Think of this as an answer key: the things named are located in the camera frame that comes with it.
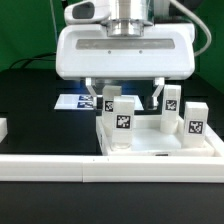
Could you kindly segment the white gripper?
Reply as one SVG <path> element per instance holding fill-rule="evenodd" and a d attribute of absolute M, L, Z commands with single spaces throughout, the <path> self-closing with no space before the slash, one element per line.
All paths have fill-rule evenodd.
<path fill-rule="evenodd" d="M 67 80 L 86 78 L 94 109 L 102 96 L 96 92 L 93 78 L 155 78 L 149 108 L 156 109 L 165 79 L 186 79 L 194 72 L 194 38 L 191 24 L 146 26 L 141 37 L 110 37 L 99 24 L 71 25 L 59 36 L 56 71 Z"/>

